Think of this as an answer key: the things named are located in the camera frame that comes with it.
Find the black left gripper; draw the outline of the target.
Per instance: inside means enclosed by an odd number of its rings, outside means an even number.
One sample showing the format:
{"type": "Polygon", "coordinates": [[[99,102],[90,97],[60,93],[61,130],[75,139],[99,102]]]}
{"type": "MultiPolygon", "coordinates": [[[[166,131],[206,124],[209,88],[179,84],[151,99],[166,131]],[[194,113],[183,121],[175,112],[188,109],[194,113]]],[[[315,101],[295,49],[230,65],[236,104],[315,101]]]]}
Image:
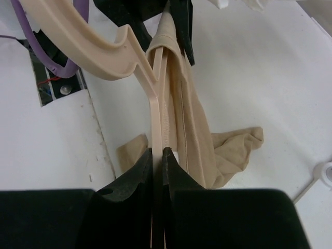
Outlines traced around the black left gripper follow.
{"type": "MultiPolygon", "coordinates": [[[[142,49],[152,40],[144,21],[163,12],[166,0],[94,0],[96,8],[118,27],[128,24],[142,49]]],[[[170,0],[170,12],[176,27],[180,47],[185,51],[190,65],[195,65],[192,47],[193,5],[191,0],[170,0]]]]}

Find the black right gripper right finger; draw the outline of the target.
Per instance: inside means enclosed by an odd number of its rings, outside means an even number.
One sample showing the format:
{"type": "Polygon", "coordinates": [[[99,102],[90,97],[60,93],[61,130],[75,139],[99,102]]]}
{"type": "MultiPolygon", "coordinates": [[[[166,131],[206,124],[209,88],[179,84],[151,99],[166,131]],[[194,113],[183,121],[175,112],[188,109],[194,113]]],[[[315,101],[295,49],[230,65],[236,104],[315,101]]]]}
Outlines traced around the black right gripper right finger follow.
{"type": "Polygon", "coordinates": [[[309,248],[288,195],[277,189],[208,190],[165,148],[163,214],[167,248],[309,248]]]}

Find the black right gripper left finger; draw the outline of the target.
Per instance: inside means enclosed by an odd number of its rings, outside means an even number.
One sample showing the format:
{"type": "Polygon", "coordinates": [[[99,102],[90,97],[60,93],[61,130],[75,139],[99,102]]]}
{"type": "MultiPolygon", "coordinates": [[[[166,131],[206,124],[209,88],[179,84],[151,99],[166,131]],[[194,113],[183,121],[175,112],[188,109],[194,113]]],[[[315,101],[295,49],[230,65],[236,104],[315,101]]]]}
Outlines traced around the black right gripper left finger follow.
{"type": "Polygon", "coordinates": [[[149,248],[153,159],[98,191],[1,192],[1,248],[149,248]]]}

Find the beige t shirt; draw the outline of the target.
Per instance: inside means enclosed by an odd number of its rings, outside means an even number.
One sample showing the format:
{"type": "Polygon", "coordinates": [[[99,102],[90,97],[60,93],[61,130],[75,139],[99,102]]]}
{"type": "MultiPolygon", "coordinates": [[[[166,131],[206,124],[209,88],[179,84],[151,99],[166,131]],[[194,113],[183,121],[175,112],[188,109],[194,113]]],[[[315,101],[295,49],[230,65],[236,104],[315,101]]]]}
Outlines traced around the beige t shirt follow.
{"type": "Polygon", "coordinates": [[[165,146],[177,152],[179,165],[197,183],[207,189],[223,187],[231,178],[246,169],[251,152],[261,148],[264,132],[251,127],[225,133],[211,133],[203,107],[199,101],[191,66],[182,52],[176,28],[166,5],[157,32],[146,52],[153,61],[158,48],[168,52],[166,83],[170,93],[163,119],[165,146]]]}

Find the beige wooden hanger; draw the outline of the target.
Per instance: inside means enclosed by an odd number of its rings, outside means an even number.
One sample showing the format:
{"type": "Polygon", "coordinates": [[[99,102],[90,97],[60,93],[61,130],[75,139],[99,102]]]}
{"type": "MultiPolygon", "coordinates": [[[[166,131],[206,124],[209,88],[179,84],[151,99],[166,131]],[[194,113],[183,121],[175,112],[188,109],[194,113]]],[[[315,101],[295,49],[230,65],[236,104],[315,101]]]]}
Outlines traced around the beige wooden hanger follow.
{"type": "Polygon", "coordinates": [[[117,30],[114,43],[100,37],[70,1],[21,1],[23,8],[38,23],[48,38],[73,62],[105,80],[135,75],[150,106],[153,155],[152,247],[164,248],[162,207],[163,135],[158,100],[162,52],[151,65],[129,25],[117,30]]]}

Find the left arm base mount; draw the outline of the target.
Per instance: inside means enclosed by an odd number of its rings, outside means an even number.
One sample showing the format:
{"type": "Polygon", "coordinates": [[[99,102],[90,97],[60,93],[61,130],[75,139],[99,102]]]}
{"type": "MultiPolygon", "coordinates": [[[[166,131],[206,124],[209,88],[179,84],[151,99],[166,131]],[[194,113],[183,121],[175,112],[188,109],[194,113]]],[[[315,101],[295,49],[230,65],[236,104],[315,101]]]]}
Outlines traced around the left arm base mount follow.
{"type": "MultiPolygon", "coordinates": [[[[57,64],[64,67],[67,62],[65,56],[42,32],[34,32],[39,44],[45,53],[57,64]]],[[[71,78],[60,78],[48,70],[39,61],[31,47],[28,47],[35,74],[37,91],[41,101],[41,106],[45,106],[52,101],[86,89],[86,84],[82,80],[81,72],[71,78]]]]}

